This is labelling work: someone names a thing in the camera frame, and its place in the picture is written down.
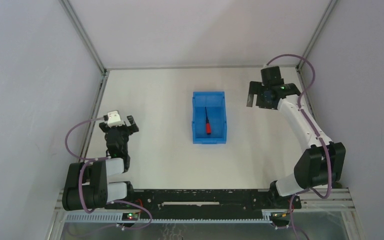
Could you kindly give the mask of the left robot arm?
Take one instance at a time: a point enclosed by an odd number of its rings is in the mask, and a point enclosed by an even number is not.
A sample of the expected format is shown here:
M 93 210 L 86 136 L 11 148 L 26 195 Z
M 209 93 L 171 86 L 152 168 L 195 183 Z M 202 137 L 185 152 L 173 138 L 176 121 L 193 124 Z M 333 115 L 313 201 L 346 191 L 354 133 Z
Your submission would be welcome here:
M 69 165 L 62 194 L 62 206 L 66 211 L 104 208 L 107 203 L 128 198 L 133 193 L 129 181 L 109 182 L 108 178 L 126 173 L 130 169 L 128 150 L 130 136 L 139 131 L 134 117 L 127 116 L 128 124 L 117 111 L 98 119 L 104 133 L 106 152 L 104 157 L 86 158 Z

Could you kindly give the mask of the red black screwdriver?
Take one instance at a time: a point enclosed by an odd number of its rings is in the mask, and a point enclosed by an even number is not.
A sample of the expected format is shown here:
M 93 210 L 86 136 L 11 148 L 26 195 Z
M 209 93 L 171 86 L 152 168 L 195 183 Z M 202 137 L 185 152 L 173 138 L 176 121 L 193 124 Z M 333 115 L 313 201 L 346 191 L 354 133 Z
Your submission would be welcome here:
M 206 134 L 211 135 L 212 134 L 212 129 L 211 129 L 211 124 L 208 116 L 208 109 L 207 107 L 205 109 L 205 129 L 206 129 Z

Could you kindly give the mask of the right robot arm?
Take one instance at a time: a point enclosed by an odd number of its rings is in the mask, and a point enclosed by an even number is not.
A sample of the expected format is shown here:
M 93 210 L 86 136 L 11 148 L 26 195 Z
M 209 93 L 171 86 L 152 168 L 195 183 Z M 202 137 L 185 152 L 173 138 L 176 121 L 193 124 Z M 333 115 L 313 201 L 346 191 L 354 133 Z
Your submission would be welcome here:
M 334 182 L 341 178 L 345 146 L 324 133 L 302 102 L 303 93 L 294 83 L 285 83 L 278 66 L 266 66 L 260 72 L 262 80 L 249 83 L 247 106 L 279 111 L 302 149 L 292 173 L 270 184 L 272 198 L 284 199 L 313 191 L 327 199 Z

